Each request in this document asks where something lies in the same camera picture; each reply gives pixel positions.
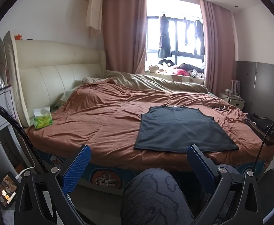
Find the black sleeveless shirt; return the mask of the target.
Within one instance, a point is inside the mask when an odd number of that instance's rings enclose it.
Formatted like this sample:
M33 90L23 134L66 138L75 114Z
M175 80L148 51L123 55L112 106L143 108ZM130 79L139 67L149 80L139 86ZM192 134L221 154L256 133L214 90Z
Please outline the black sleeveless shirt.
M141 115L134 149L185 153L191 145L201 152L238 150L214 118L199 109L155 106Z

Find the stack of folded black clothes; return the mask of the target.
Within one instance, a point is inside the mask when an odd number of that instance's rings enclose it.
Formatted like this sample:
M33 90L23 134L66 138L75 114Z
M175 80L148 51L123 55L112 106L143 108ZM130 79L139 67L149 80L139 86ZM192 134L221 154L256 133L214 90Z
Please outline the stack of folded black clothes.
M256 114L247 114L245 123L263 140L267 133L266 127L271 126L273 121L267 117L259 117Z

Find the white bedside table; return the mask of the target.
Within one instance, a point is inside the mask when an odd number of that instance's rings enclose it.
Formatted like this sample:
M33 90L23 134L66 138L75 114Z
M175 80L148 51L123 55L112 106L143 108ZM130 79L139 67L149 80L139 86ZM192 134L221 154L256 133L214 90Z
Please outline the white bedside table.
M233 95L229 96L224 92L220 92L218 97L241 110L244 108L245 101L242 98L234 97Z

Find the person's grey patterned knee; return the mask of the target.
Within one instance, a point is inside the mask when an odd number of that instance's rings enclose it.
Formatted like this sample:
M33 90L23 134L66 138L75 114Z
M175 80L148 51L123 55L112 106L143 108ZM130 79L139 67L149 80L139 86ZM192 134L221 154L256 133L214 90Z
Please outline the person's grey patterned knee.
M179 185L163 169L147 169L124 188L121 224L192 224L194 216Z

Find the green tissue pack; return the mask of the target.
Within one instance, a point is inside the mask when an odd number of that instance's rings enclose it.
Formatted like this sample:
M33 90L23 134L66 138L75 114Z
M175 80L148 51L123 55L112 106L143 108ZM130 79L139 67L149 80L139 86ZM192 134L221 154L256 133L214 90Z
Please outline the green tissue pack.
M53 124L53 118L49 106L33 109L33 113L33 124L37 130L48 127Z

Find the smartphone with lit screen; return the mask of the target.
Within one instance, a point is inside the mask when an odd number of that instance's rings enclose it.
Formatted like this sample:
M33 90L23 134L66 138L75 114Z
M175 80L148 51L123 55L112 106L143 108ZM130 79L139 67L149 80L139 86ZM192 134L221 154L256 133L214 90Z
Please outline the smartphone with lit screen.
M6 209L16 200L20 182L8 171L4 176L0 176L0 205Z

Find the right pink curtain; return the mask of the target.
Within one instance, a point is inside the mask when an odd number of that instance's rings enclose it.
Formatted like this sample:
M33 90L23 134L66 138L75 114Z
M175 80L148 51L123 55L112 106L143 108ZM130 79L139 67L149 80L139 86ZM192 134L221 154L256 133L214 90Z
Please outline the right pink curtain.
M212 94L230 88L235 75L234 20L231 11L200 0L205 36L205 86Z

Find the pink curtain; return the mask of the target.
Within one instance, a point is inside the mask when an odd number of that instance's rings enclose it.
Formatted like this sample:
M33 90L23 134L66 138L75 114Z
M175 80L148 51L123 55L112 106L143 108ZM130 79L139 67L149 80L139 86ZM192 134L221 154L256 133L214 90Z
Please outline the pink curtain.
M103 0L106 68L145 73L147 0Z
M235 75L234 20L231 11L200 0L205 36L205 86L212 94L230 88Z

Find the cream leather headboard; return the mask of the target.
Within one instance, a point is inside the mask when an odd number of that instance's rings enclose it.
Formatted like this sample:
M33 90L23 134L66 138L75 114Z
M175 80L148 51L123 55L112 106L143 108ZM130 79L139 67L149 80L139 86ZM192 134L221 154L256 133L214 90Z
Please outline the cream leather headboard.
M102 78L104 50L43 40L15 40L10 32L0 39L0 74L12 86L18 120L29 127L33 110L53 107L83 78Z

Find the beige duvet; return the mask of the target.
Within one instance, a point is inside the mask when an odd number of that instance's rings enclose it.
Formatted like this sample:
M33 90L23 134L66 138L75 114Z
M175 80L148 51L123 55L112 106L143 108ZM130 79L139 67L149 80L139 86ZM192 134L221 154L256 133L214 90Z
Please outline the beige duvet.
M133 89L142 90L159 90L164 92L193 92L200 94L207 94L208 89L201 84L190 83L190 82L173 82L166 79L162 79L155 76L149 75L134 75L129 73L122 73L117 71L105 71L104 78L91 78L84 77L82 80L83 84L90 84L101 82L106 79L110 79L120 86L125 86Z

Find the hanging dark garment right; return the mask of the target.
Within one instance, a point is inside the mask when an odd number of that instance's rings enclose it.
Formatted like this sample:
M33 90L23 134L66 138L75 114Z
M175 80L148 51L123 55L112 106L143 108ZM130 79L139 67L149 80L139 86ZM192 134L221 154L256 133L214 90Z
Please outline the hanging dark garment right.
M205 44L204 44L204 32L203 24L200 20L190 21L184 18L185 23L185 45L194 46L194 55L204 56L205 55ZM188 32L190 26L194 27L194 32Z

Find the hanging dark garment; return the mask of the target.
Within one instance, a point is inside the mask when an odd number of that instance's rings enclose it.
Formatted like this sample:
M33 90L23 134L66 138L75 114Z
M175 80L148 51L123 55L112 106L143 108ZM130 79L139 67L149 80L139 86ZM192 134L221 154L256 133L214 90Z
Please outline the hanging dark garment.
M170 38L169 38L169 21L165 14L160 17L160 42L158 57L168 58L172 57Z
M194 55L204 56L205 55L205 44L204 44L204 32L203 24L200 20L190 21L184 18L185 23L185 45L194 46ZM194 32L188 32L190 26L194 27Z

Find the hanging dark garment left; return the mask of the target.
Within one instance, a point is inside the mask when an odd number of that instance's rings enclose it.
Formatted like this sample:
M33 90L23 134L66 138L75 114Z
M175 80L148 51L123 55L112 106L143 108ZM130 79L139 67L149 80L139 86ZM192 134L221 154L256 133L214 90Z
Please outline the hanging dark garment left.
M168 58L172 57L170 38L169 38L169 21L165 14L160 17L160 42L158 57Z

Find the beige hanging cloth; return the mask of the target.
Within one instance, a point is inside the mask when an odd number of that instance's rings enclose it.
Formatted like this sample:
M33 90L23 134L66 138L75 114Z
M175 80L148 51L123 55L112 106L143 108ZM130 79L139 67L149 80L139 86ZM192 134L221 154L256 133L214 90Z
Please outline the beige hanging cloth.
M102 4L103 0L89 0L86 16L86 26L91 38L97 38L102 28Z

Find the left pink curtain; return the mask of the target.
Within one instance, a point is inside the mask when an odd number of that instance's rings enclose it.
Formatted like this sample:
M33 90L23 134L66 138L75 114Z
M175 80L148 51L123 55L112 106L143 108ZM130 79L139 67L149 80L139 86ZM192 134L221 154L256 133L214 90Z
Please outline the left pink curtain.
M106 68L145 73L147 0L103 0Z

